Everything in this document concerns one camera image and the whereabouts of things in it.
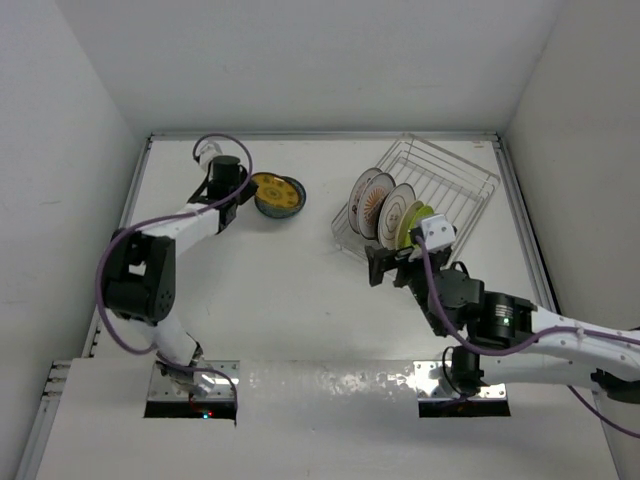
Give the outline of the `blue patterned plate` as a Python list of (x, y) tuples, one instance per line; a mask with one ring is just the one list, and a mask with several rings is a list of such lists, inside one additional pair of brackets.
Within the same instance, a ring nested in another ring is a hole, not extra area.
[(258, 172), (252, 176), (258, 190), (254, 204), (258, 211), (272, 219), (287, 219), (297, 215), (306, 203), (302, 184), (288, 176)]

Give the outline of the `lime green plate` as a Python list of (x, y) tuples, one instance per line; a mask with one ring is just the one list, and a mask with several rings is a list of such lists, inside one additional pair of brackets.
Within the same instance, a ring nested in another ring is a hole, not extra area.
[(410, 223), (407, 227), (407, 230), (405, 232), (405, 237), (404, 237), (404, 246), (408, 247), (411, 245), (411, 236), (410, 236), (410, 232), (417, 228), (420, 221), (426, 217), (432, 216), (434, 214), (434, 210), (431, 206), (429, 205), (423, 205), (422, 207), (420, 207), (415, 213), (414, 215), (411, 217), (410, 219)]

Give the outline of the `white plate orange sunburst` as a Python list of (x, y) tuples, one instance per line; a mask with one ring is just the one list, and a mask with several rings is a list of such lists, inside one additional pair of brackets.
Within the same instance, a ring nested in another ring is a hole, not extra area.
[(376, 239), (377, 221), (382, 204), (395, 186), (395, 180), (388, 173), (375, 175), (366, 185), (356, 214), (358, 230), (363, 238)]

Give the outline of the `white plate red green text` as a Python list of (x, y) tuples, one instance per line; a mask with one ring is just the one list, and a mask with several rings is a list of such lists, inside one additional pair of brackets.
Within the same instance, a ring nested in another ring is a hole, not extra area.
[(372, 167), (365, 170), (356, 180), (347, 204), (347, 213), (348, 213), (348, 222), (349, 226), (355, 233), (359, 233), (358, 227), (358, 206), (361, 199), (361, 196), (369, 184), (369, 182), (378, 174), (381, 173), (381, 170), (377, 167)]

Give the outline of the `cream beige plate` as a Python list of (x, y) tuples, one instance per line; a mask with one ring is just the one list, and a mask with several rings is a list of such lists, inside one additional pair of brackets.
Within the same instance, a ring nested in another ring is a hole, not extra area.
[(412, 219), (423, 206), (424, 204), (421, 200), (416, 200), (413, 203), (411, 203), (405, 210), (395, 232), (395, 248), (397, 250), (400, 250), (403, 248), (404, 240), (407, 235), (407, 232), (409, 231), (409, 227), (411, 225)]

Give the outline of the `yellow patterned plate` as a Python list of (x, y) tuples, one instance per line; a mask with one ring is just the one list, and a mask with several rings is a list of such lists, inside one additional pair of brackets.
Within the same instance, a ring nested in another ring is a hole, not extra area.
[(301, 201), (301, 195), (294, 185), (283, 177), (268, 172), (259, 172), (252, 176), (258, 189), (255, 197), (269, 207), (293, 209)]

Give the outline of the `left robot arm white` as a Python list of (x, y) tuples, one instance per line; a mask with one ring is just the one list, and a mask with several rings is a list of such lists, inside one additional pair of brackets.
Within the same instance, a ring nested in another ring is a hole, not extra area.
[(101, 313), (130, 321), (157, 355), (157, 366), (177, 388), (203, 399), (221, 380), (233, 381), (203, 360), (200, 344), (174, 312), (179, 256), (222, 232), (237, 207), (251, 199), (257, 185), (240, 159), (217, 155), (187, 204), (173, 215), (120, 229), (101, 260), (98, 274)]

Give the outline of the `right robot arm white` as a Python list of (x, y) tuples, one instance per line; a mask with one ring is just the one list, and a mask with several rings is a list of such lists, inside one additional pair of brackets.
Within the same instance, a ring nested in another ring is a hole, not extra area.
[(639, 402), (637, 330), (599, 327), (489, 291), (463, 263), (451, 261), (450, 243), (368, 246), (365, 255), (371, 286), (395, 272), (395, 287), (409, 288), (433, 334), (457, 341), (443, 375), (459, 395), (469, 397), (491, 383), (539, 382)]

